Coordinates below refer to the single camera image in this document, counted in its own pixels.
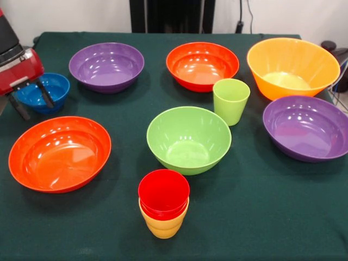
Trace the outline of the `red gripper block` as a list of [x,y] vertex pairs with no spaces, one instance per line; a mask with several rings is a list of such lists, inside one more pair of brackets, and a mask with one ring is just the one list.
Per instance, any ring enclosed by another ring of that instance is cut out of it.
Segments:
[[54,108],[54,100],[46,89],[48,85],[38,79],[43,73],[44,66],[38,54],[32,48],[26,49],[21,56],[13,61],[1,65],[1,95],[7,95],[12,107],[25,121],[30,120],[28,112],[10,92],[17,90],[21,84],[33,82],[37,79],[36,85],[46,106]]

